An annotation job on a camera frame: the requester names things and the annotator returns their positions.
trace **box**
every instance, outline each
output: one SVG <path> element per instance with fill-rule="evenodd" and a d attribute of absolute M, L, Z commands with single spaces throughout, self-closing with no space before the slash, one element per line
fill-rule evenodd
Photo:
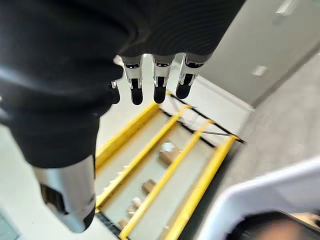
<path fill-rule="evenodd" d="M 180 154 L 180 149 L 171 141 L 166 141 L 161 145 L 159 158 L 170 165 Z"/>
<path fill-rule="evenodd" d="M 132 218 L 134 215 L 135 215 L 136 211 L 134 210 L 134 208 L 132 206 L 129 206 L 127 209 L 126 209 L 126 214 L 128 214 L 128 216 L 130 218 Z"/>
<path fill-rule="evenodd" d="M 133 202 L 133 205 L 138 209 L 140 208 L 143 200 L 139 196 L 136 196 L 132 199 L 132 202 Z"/>
<path fill-rule="evenodd" d="M 155 185 L 156 185 L 156 182 L 153 181 L 152 179 L 149 179 L 142 185 L 142 189 L 148 194 L 152 191 Z"/>
<path fill-rule="evenodd" d="M 120 220 L 118 224 L 121 226 L 121 229 L 124 229 L 128 223 L 126 220 Z"/>

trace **white plastic bin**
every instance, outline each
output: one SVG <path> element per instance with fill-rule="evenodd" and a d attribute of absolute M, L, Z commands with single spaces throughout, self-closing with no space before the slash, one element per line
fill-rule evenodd
<path fill-rule="evenodd" d="M 213 204 L 197 240 L 224 240 L 248 214 L 278 210 L 286 213 L 320 209 L 320 158 L 259 176 L 228 188 Z"/>

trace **robotic hand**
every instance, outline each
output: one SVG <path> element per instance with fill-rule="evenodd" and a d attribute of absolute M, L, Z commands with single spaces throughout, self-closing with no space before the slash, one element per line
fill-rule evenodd
<path fill-rule="evenodd" d="M 0 3 L 0 120 L 32 166 L 48 208 L 73 232 L 95 214 L 99 119 L 120 100 L 122 67 L 143 101 L 142 55 L 153 55 L 154 100 L 185 53 L 184 99 L 245 0 L 15 0 Z"/>

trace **white wall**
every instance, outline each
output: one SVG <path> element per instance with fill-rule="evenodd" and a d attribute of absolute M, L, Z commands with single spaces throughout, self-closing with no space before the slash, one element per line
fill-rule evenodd
<path fill-rule="evenodd" d="M 177 81 L 172 72 L 172 81 Z M 122 129 L 128 121 L 152 102 L 153 81 L 152 62 L 149 56 L 143 64 L 142 105 L 135 106 L 130 100 L 130 90 L 125 80 L 118 83 L 121 101 L 101 118 L 97 147 Z M 172 89 L 176 84 L 169 84 Z M 231 131 L 238 132 L 247 119 L 250 108 L 236 103 L 207 87 L 202 80 L 195 81 L 188 103 L 217 120 Z M 30 166 L 24 161 L 21 152 L 11 137 L 9 130 L 0 126 L 0 208 L 22 232 L 27 240 L 111 240 L 115 239 L 98 219 L 82 234 L 71 233 L 65 228 L 43 204 L 38 183 Z"/>
<path fill-rule="evenodd" d="M 319 5 L 293 0 L 297 6 L 292 14 L 279 16 L 283 2 L 247 0 L 201 75 L 256 107 L 260 97 L 320 45 Z M 268 68 L 262 77 L 252 75 L 258 65 Z"/>

